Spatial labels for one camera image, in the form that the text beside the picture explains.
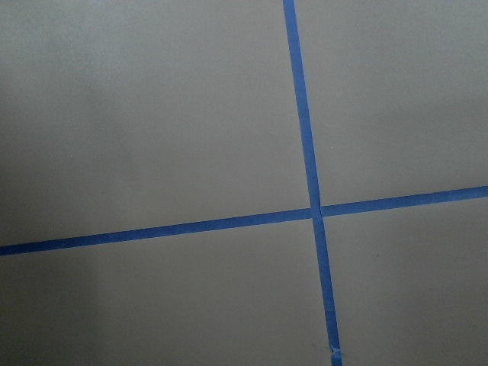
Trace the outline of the blue tape strip crosswise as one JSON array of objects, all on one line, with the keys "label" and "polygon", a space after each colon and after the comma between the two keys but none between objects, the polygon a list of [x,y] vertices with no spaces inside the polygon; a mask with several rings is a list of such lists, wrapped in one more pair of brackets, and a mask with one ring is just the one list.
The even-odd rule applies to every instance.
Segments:
[{"label": "blue tape strip crosswise", "polygon": [[[412,194],[399,197],[388,197],[368,201],[357,201],[343,204],[322,206],[320,213],[323,217],[362,214],[380,210],[393,210],[404,207],[416,207],[432,204],[443,204],[455,201],[468,201],[487,197],[487,186],[462,188],[449,191],[436,191],[424,194]],[[272,223],[283,223],[308,220],[313,217],[312,210],[296,209],[259,213],[242,217],[229,217],[217,220],[180,223],[168,226],[124,230],[114,233],[100,233],[88,236],[77,236],[64,239],[51,239],[38,242],[28,242],[1,247],[1,255],[20,255],[32,252],[45,252],[59,249],[71,249],[84,246],[96,246],[117,242],[128,242],[141,239],[153,239],[166,236],[179,236],[189,233],[202,233],[233,228],[260,226]]]}]

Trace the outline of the blue tape strip lengthwise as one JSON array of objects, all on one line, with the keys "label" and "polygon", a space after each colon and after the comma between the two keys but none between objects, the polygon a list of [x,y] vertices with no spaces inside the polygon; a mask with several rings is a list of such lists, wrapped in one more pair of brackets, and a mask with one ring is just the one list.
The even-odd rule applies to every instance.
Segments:
[{"label": "blue tape strip lengthwise", "polygon": [[313,143],[313,131],[310,123],[310,110],[307,99],[307,87],[303,70],[295,2],[284,1],[283,9],[287,31],[287,42],[291,58],[291,71],[294,81],[297,115],[300,125],[300,136],[306,171],[311,218],[313,223],[313,233],[316,244],[316,257],[323,298],[330,361],[332,365],[342,365],[342,351],[339,340],[339,328],[336,319],[336,305],[329,264],[326,230],[321,211],[319,180],[317,176],[316,156]]}]

